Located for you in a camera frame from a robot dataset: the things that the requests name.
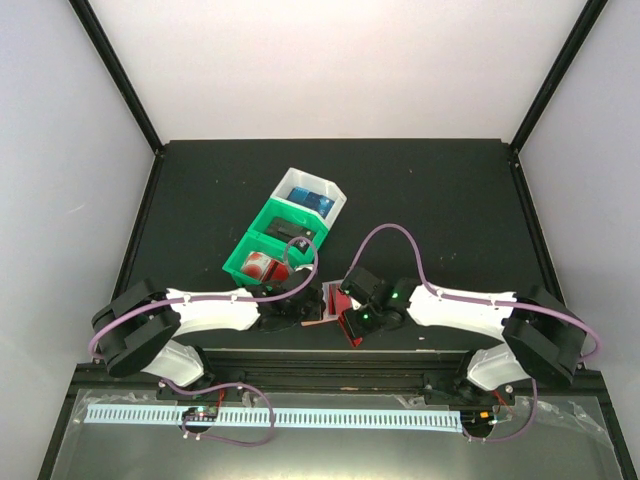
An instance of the black frame edge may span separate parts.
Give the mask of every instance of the black frame edge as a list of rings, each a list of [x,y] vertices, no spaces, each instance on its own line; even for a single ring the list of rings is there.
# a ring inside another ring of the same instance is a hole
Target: black frame edge
[[[536,213],[533,199],[531,198],[531,192],[529,191],[527,180],[525,179],[524,172],[522,171],[520,158],[517,153],[512,151],[509,151],[509,167],[511,168],[513,183],[516,187],[516,191],[518,192],[522,213],[524,214],[525,222],[529,229],[529,236],[533,243],[533,249],[536,252],[540,272],[544,279],[544,286],[549,293],[564,303],[564,296],[562,295],[560,282],[556,276],[556,271],[553,267],[553,261],[551,260],[551,254],[547,248],[547,243],[544,240],[542,227],[538,220],[538,214]]]
[[[140,246],[140,239],[142,238],[142,232],[144,231],[144,226],[147,222],[147,217],[149,216],[151,202],[153,200],[153,195],[156,192],[164,159],[164,153],[161,153],[156,155],[153,161],[147,185],[142,195],[142,201],[140,202],[140,208],[138,209],[138,215],[136,216],[136,221],[133,224],[129,244],[127,245],[127,250],[124,254],[124,259],[122,260],[120,272],[118,273],[116,285],[113,290],[113,296],[111,297],[112,300],[115,300],[117,297],[122,295],[129,286],[129,278],[131,277],[133,261],[136,258],[136,253]]]
[[[616,454],[622,477],[625,480],[638,480],[638,473],[631,460],[631,454],[629,453],[627,442],[624,440],[624,435],[618,423],[618,416],[613,408],[613,404],[600,404],[600,409],[602,410],[602,416],[609,431],[609,438],[611,439],[611,443],[613,443],[613,450]]]
[[[511,149],[514,152],[518,153],[522,150],[606,4],[607,0],[588,0],[585,4],[560,53],[553,62],[551,70],[549,70],[540,90],[538,90],[538,94],[529,107],[529,111],[524,120],[522,120],[515,137],[511,141]]]
[[[71,412],[73,411],[73,404],[75,401],[76,395],[67,394],[64,402],[62,403],[58,420],[53,428],[53,433],[49,440],[49,446],[47,447],[47,451],[42,461],[42,466],[40,467],[38,480],[48,480],[53,475],[53,469],[55,468],[56,460],[58,459],[60,447],[62,447],[62,440],[64,438],[64,433],[67,430],[67,424],[71,419]]]
[[[158,137],[155,128],[153,128],[147,112],[142,106],[133,85],[129,81],[129,77],[127,77],[120,60],[111,46],[106,33],[102,29],[102,25],[100,25],[100,21],[93,11],[93,8],[91,8],[89,1],[69,0],[69,3],[75,10],[76,15],[89,35],[93,46],[100,55],[102,62],[107,67],[109,74],[111,74],[111,78],[113,78],[122,98],[124,98],[124,101],[127,103],[127,106],[138,123],[140,130],[142,130],[151,150],[156,154],[162,152],[162,141],[160,140],[160,137]]]

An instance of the white wall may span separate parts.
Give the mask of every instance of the white wall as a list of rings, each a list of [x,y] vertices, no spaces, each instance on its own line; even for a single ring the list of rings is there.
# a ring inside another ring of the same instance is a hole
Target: white wall
[[[567,302],[640,467],[640,2],[609,2],[522,152]]]
[[[92,0],[163,141],[511,141],[585,0]]]
[[[66,0],[0,16],[0,465],[36,478],[152,154]]]

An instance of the black work surface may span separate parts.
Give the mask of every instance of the black work surface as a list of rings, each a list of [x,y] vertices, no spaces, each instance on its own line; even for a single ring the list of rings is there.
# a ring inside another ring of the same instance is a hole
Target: black work surface
[[[338,184],[347,203],[320,249],[323,281],[342,278],[362,239],[403,225],[427,278],[450,288],[526,291],[543,284],[518,192],[499,140],[233,140],[168,144],[128,285],[153,276],[188,291],[235,288],[222,265],[289,167]],[[395,281],[417,278],[395,231],[369,244],[361,265]],[[339,325],[275,333],[216,330],[181,342],[204,348],[352,350]],[[358,350],[467,350],[493,339],[407,325],[366,337]]]

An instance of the black object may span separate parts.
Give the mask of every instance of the black object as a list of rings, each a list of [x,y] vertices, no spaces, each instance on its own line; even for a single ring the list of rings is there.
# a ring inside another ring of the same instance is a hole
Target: black object
[[[180,431],[182,431],[182,424],[185,421],[189,422],[210,422],[218,418],[218,408],[217,407],[209,407],[203,405],[201,407],[191,407],[182,412],[182,416],[180,417],[181,423],[178,425]],[[209,425],[185,425],[184,429],[191,433],[204,433],[209,430],[211,426]]]
[[[498,395],[508,404],[515,403],[513,394],[506,391],[506,385],[493,392],[476,387],[467,380],[467,372],[475,352],[467,352],[462,357],[455,373],[430,371],[424,375],[424,401],[427,405],[447,405],[452,409],[486,410],[496,405]]]
[[[349,308],[342,313],[350,340],[353,342],[380,329],[400,328],[410,318],[409,298],[418,285],[419,281],[408,278],[391,285],[362,267],[354,267],[340,284],[340,291],[361,305],[358,310]]]
[[[96,48],[96,51],[100,55],[100,58],[102,58],[105,67],[107,67],[107,70],[111,74],[111,78],[118,87],[118,91],[127,103],[129,110],[131,110],[133,118],[135,118],[138,123],[140,130],[142,130],[142,134],[147,139],[151,150],[153,150],[155,154],[161,153],[164,150],[162,141],[153,128],[151,120],[142,106],[142,102],[140,102],[133,85],[129,81],[127,73],[124,71],[120,60],[118,59],[116,52],[113,50],[111,42],[109,42],[106,33],[102,29],[102,25],[100,25],[100,21],[98,20],[98,17],[96,17],[93,8],[91,8],[89,1],[69,0],[69,3],[75,10],[80,22],[82,22],[93,46]]]
[[[522,214],[527,223],[527,227],[529,228],[531,244],[536,254],[536,258],[538,259],[538,265],[540,266],[540,274],[542,275],[542,282],[534,282],[532,284],[544,285],[549,293],[561,302],[564,302],[560,282],[558,282],[558,277],[556,276],[556,272],[553,268],[553,262],[551,261],[551,255],[549,254],[549,249],[547,248],[547,244],[542,234],[542,227],[540,226],[540,221],[538,220],[538,215],[536,214],[536,209],[533,205],[533,199],[531,198],[527,180],[524,177],[520,157],[517,153],[510,150],[507,161],[511,169],[513,184],[516,187],[520,205],[522,206]]]
[[[210,365],[210,361],[206,358],[206,365]],[[197,382],[189,385],[187,390],[190,391],[198,391],[204,390],[205,388],[209,388],[215,384],[220,383],[245,383],[246,374],[243,370],[238,370],[235,368],[232,369],[219,369],[216,367],[216,374],[213,375],[205,375],[198,379]],[[222,390],[216,390],[214,392],[205,393],[205,394],[181,394],[173,390],[171,387],[162,386],[156,384],[158,387],[155,393],[155,398],[157,400],[170,400],[171,402],[176,402],[177,405],[193,405],[194,403],[197,405],[203,406],[213,406],[220,403],[220,395]],[[237,388],[228,388],[225,391],[224,398],[225,400],[231,402],[241,402],[243,390],[238,390]]]
[[[311,270],[303,268],[293,272],[283,282],[267,282],[245,288],[256,298],[275,297],[292,291],[310,274]],[[322,282],[315,276],[309,285],[295,295],[275,302],[258,303],[260,317],[251,329],[273,332],[291,327],[303,320],[321,318],[325,308],[322,295]]]
[[[264,233],[285,243],[289,243],[296,237],[304,237],[308,240],[313,240],[313,237],[316,236],[316,232],[313,230],[291,223],[281,217],[275,217]],[[302,240],[293,246],[302,253],[306,253],[309,249],[309,244]]]
[[[472,437],[486,438],[493,432],[495,415],[477,410],[460,410],[460,422]]]
[[[328,157],[335,161],[326,162]],[[186,291],[236,288],[222,265],[243,226],[251,223],[256,209],[293,166],[335,181],[349,198],[322,245],[321,280],[344,278],[367,233],[391,221],[413,234],[425,271],[438,285],[486,292],[522,291],[536,284],[550,289],[546,279],[553,271],[543,275],[550,263],[539,262],[544,252],[539,254],[540,242],[532,239],[534,233],[542,237],[523,213],[525,199],[519,189],[525,187],[514,182],[512,157],[499,140],[172,141],[137,249],[127,257],[130,269],[121,278],[133,285],[152,276]],[[402,194],[398,184],[403,185]],[[371,195],[372,189],[379,197]],[[222,208],[225,198],[242,201]],[[372,239],[359,264],[384,273],[390,282],[415,276],[410,245],[391,230]],[[422,330],[405,325],[369,335],[366,348],[466,351],[497,344],[473,332],[436,327],[425,336]],[[268,336],[257,331],[198,332],[180,341],[205,349],[352,350],[337,323],[294,326]]]
[[[580,16],[571,29],[560,53],[553,62],[551,70],[549,70],[544,82],[542,82],[542,85],[540,86],[538,94],[529,107],[529,111],[524,117],[522,124],[520,124],[515,137],[513,137],[513,140],[511,141],[511,148],[514,152],[518,153],[522,150],[522,147],[529,138],[529,135],[533,132],[538,120],[542,116],[542,112],[544,112],[549,100],[553,97],[553,94],[558,88],[558,85],[560,85],[564,74],[567,73],[573,59],[580,50],[580,47],[582,47],[582,44],[589,35],[591,28],[596,23],[596,20],[600,16],[600,13],[606,4],[607,0],[588,0],[582,9]]]
[[[93,317],[93,331],[98,333],[125,313],[165,298],[164,288],[153,280],[142,281]],[[137,315],[114,328],[98,343],[107,371],[116,378],[140,372],[160,353],[179,327],[180,314],[165,306]]]
[[[518,301],[548,307],[576,318],[541,287],[518,295]],[[516,309],[506,320],[502,336],[527,374],[553,387],[571,385],[586,337],[583,330],[555,317]]]

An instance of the purple cable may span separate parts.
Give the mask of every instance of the purple cable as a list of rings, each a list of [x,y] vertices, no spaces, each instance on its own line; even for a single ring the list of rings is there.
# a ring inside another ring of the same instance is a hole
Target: purple cable
[[[171,380],[164,379],[163,382],[166,383],[174,392],[179,393],[181,395],[188,395],[188,396],[204,395],[206,393],[212,393],[218,390],[225,390],[227,388],[242,387],[246,390],[249,390],[250,392],[258,394],[267,404],[267,408],[269,409],[269,430],[267,431],[267,434],[264,436],[264,438],[256,442],[243,442],[240,440],[232,440],[230,438],[219,437],[218,435],[207,435],[204,433],[196,434],[193,432],[189,432],[187,431],[187,421],[189,420],[189,417],[185,418],[182,422],[182,431],[187,436],[189,435],[194,437],[199,436],[200,438],[206,438],[207,440],[216,440],[218,442],[228,443],[229,445],[235,445],[237,447],[259,447],[261,445],[264,445],[265,443],[270,442],[275,435],[276,414],[273,411],[273,406],[271,405],[271,402],[269,402],[269,399],[267,398],[267,396],[261,390],[257,389],[252,385],[247,385],[246,383],[234,382],[234,383],[221,383],[220,385],[214,385],[213,387],[204,388],[202,390],[185,390],[183,388],[178,387]]]
[[[417,264],[417,267],[418,267],[418,275],[420,276],[420,281],[425,286],[425,288],[429,291],[429,293],[431,293],[432,295],[440,296],[441,298],[443,298],[445,300],[454,300],[454,301],[457,301],[457,302],[473,303],[473,304],[476,304],[476,305],[486,305],[486,306],[493,306],[493,307],[507,307],[507,308],[519,308],[520,310],[528,310],[530,312],[542,313],[544,315],[549,315],[551,317],[555,317],[555,318],[557,318],[559,320],[565,321],[565,322],[569,323],[570,325],[578,327],[580,330],[586,332],[588,335],[591,336],[591,338],[593,338],[593,340],[595,342],[595,348],[591,352],[589,352],[589,353],[587,353],[585,355],[582,355],[582,357],[581,357],[582,360],[586,360],[587,358],[594,356],[602,348],[602,341],[600,340],[600,337],[595,332],[595,330],[593,330],[588,325],[585,325],[584,323],[582,323],[577,318],[574,318],[574,317],[572,317],[570,315],[567,315],[565,313],[562,313],[562,312],[558,312],[558,311],[553,310],[551,308],[540,307],[538,305],[530,305],[528,303],[522,303],[522,302],[508,302],[508,301],[505,301],[505,300],[496,300],[495,302],[492,302],[491,300],[485,300],[483,298],[465,297],[463,295],[452,295],[450,293],[444,293],[444,292],[440,293],[440,292],[438,292],[438,289],[435,286],[433,286],[427,280],[427,277],[424,274],[424,270],[423,270],[423,267],[422,267],[422,256],[420,255],[420,249],[418,248],[418,244],[416,243],[415,239],[413,238],[413,236],[409,233],[409,231],[406,228],[404,228],[404,227],[402,227],[400,225],[397,225],[395,223],[385,223],[383,225],[380,225],[380,226],[374,228],[373,230],[371,230],[371,232],[369,232],[369,235],[367,235],[366,238],[360,244],[360,248],[356,252],[355,257],[353,257],[353,261],[351,262],[351,266],[349,267],[349,272],[351,270],[353,270],[353,268],[358,263],[358,260],[360,259],[360,256],[362,255],[362,252],[364,251],[365,247],[367,246],[367,244],[369,243],[371,238],[376,233],[380,232],[381,230],[387,229],[387,228],[393,228],[395,230],[399,230],[400,232],[402,232],[404,234],[405,237],[407,237],[407,240],[409,240],[409,243],[411,243],[411,246],[413,247],[413,253],[415,254],[415,257],[416,257],[416,264]]]
[[[511,435],[507,435],[506,437],[480,438],[480,437],[474,437],[470,435],[469,432],[467,432],[467,430],[464,427],[462,427],[463,435],[467,437],[469,440],[475,440],[483,443],[508,442],[510,440],[515,440],[516,438],[524,435],[527,432],[527,430],[531,428],[531,425],[533,425],[533,422],[536,419],[536,414],[538,413],[538,384],[533,378],[531,379],[531,387],[533,388],[533,404],[531,405],[531,413],[529,413],[529,418],[527,419],[527,423],[525,423],[520,430],[518,430],[515,433],[512,433]]]
[[[318,249],[316,248],[316,246],[313,244],[313,242],[311,240],[309,240],[308,238],[305,238],[305,237],[296,237],[296,238],[290,240],[289,243],[287,243],[287,246],[284,249],[284,256],[283,256],[283,260],[284,260],[285,264],[287,265],[287,267],[289,267],[289,263],[287,261],[289,248],[291,248],[291,246],[295,242],[297,242],[298,240],[302,240],[305,243],[309,244],[309,246],[313,250],[313,268],[311,269],[311,273],[305,279],[304,282],[302,282],[300,285],[298,285],[296,288],[294,288],[290,292],[283,293],[283,294],[280,294],[280,295],[276,295],[275,297],[264,297],[264,298],[236,297],[235,301],[236,302],[255,302],[255,303],[277,302],[279,300],[284,300],[285,298],[291,297],[291,296],[295,295],[296,293],[298,293],[303,288],[306,288],[306,286],[309,285],[309,283],[311,283],[311,280],[313,280],[313,277],[318,273]],[[189,301],[190,302],[202,302],[202,301],[206,301],[206,300],[232,301],[232,297],[230,295],[220,295],[220,294],[216,294],[216,295],[193,295],[193,296],[191,296]],[[149,310],[155,310],[155,309],[161,308],[161,307],[166,307],[167,305],[173,305],[173,304],[176,304],[176,303],[185,303],[185,299],[184,298],[172,298],[172,299],[167,299],[167,300],[160,300],[160,301],[154,302],[154,303],[148,303],[146,305],[143,305],[141,307],[136,308],[135,310],[131,310],[130,312],[125,313],[121,317],[116,318],[113,322],[109,323],[109,325],[107,325],[102,330],[100,330],[98,333],[96,333],[93,336],[93,338],[89,341],[89,355],[91,355],[93,358],[103,359],[104,356],[99,354],[98,352],[96,352],[96,347],[98,346],[98,342],[100,341],[100,339],[102,337],[104,337],[107,333],[109,333],[111,330],[113,330],[115,328],[118,328],[124,322],[126,322],[128,320],[131,320],[132,318],[137,317],[138,315],[140,315],[142,313],[148,312]]]

